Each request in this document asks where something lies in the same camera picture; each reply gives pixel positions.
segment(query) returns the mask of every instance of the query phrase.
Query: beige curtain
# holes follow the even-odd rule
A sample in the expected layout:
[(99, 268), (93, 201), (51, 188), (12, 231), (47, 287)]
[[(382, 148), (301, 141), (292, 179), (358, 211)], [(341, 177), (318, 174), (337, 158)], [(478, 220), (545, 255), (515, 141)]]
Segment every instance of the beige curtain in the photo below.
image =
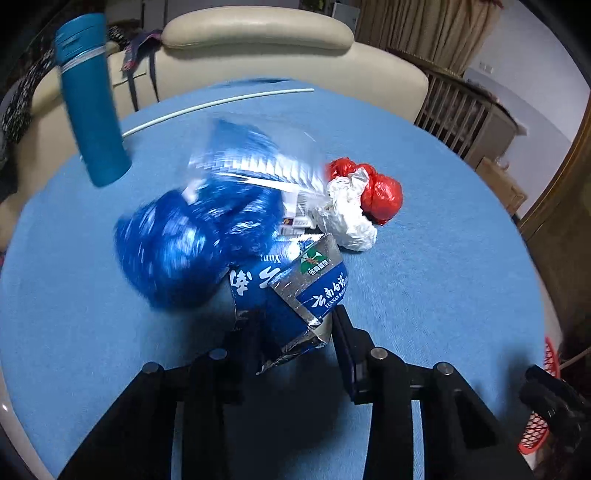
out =
[(362, 0), (356, 40), (462, 74), (501, 8), (482, 0)]

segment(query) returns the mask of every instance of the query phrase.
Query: metal screw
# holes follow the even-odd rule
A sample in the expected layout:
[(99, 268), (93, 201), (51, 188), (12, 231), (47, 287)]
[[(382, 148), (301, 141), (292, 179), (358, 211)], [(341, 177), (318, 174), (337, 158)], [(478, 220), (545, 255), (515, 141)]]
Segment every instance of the metal screw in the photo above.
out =
[(160, 365), (158, 365), (156, 362), (148, 362), (142, 367), (142, 372), (145, 374), (155, 374), (159, 368)]
[(376, 360), (384, 360), (388, 356), (388, 351), (385, 348), (377, 346), (376, 348), (372, 348), (369, 354)]
[(226, 352), (223, 348), (214, 348), (209, 352), (209, 358), (212, 360), (224, 360), (227, 356), (228, 352)]
[(451, 375), (453, 373), (453, 366), (451, 366), (450, 364), (448, 364), (447, 362), (439, 362), (437, 364), (437, 369), (443, 374), (443, 375)]

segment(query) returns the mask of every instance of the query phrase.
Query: crumpled white tissue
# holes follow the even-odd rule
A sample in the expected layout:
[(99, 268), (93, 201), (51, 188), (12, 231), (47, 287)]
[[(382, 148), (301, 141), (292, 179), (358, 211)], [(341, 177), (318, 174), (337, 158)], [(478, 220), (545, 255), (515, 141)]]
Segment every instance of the crumpled white tissue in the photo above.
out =
[(336, 177), (327, 186), (326, 203), (311, 211), (320, 230), (332, 233), (340, 246), (358, 252), (372, 248), (378, 236), (376, 227), (361, 210), (361, 194), (368, 182), (363, 168), (348, 177)]

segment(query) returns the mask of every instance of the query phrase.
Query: crumpled red bag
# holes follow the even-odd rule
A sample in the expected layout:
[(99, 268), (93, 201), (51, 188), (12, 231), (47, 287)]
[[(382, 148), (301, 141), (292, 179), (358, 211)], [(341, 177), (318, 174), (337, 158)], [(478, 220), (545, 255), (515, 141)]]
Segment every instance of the crumpled red bag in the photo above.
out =
[(399, 182), (377, 173), (368, 163), (356, 165), (348, 157), (338, 158), (328, 165), (328, 178), (334, 180), (336, 177), (346, 177), (361, 167), (369, 176), (369, 182), (361, 195), (361, 209), (371, 216), (375, 223), (384, 225), (402, 207), (402, 186)]

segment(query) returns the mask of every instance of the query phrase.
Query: round table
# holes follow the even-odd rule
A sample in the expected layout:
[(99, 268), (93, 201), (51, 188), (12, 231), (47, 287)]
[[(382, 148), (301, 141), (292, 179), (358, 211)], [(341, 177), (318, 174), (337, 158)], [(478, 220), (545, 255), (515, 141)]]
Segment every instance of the round table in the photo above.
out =
[[(212, 100), (307, 86), (225, 83), (150, 106), (122, 127)], [(132, 168), (102, 189), (75, 156), (28, 202), (0, 278), (0, 360), (15, 413), (49, 471), (60, 473), (144, 363), (188, 364), (232, 326), (227, 281), (196, 312), (153, 310), (126, 281), (113, 247), (121, 215), (183, 185), (195, 125), (221, 112), (282, 117), (320, 138), (327, 159), (348, 156), (400, 181), (404, 205), (379, 228), (375, 246), (343, 253), (349, 316), (408, 363), (451, 362), (519, 435), (528, 413), (517, 388), (526, 367), (543, 360), (544, 332), (517, 229), (474, 171), (430, 134), (317, 88), (227, 103), (136, 133), (125, 141)], [(413, 411), (415, 478), (422, 478)], [(348, 400), (332, 346), (252, 380), (245, 404), (226, 415), (236, 479), (362, 477), (371, 407)]]

